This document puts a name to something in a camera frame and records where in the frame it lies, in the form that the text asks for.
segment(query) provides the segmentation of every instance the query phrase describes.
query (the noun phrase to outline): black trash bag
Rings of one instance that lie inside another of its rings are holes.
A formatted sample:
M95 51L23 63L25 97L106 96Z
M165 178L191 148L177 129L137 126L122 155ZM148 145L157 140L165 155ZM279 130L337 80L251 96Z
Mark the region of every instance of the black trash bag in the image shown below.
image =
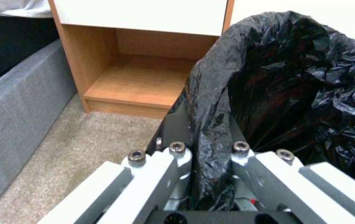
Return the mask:
M288 149L355 178L355 40L311 17L264 13L232 25L170 112L180 104L194 156L192 209L232 208L231 119L257 152Z

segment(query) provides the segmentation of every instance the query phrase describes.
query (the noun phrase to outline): bedside table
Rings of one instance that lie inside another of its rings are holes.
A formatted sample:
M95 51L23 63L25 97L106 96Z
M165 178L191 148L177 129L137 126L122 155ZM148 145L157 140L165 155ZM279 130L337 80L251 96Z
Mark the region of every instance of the bedside table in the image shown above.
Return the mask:
M85 112L163 118L233 0L49 0Z

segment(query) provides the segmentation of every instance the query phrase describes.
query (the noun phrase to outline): nightstand drawer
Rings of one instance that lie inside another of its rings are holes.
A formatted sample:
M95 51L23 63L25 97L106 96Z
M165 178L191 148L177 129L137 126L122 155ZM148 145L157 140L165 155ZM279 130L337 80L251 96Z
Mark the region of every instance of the nightstand drawer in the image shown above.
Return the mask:
M61 24L219 36L227 0L54 0Z

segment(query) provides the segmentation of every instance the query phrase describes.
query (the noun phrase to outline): carpet floor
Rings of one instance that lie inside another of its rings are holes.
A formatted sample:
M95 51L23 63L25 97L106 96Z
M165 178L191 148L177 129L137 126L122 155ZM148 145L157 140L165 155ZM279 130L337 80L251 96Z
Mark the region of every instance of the carpet floor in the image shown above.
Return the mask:
M161 120L83 112L75 95L5 193L0 223L36 223L104 161L146 149Z

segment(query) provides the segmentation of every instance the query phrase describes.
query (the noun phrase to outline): screw head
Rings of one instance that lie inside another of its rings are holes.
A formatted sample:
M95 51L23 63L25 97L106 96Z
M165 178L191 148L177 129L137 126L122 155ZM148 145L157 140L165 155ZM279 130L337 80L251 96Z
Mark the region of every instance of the screw head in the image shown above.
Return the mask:
M183 142L172 142L169 145L169 153L173 156L181 157L186 151L186 145Z
M162 149L162 137L158 137L156 140L156 150L161 150Z
M295 159L294 154L287 149L277 149L276 155L290 165L292 164L292 162Z
M250 145L244 141L236 141L233 144L233 153L240 156L247 156L250 150Z
M146 163L146 153L142 150L135 149L128 154L128 163L132 167L141 167Z

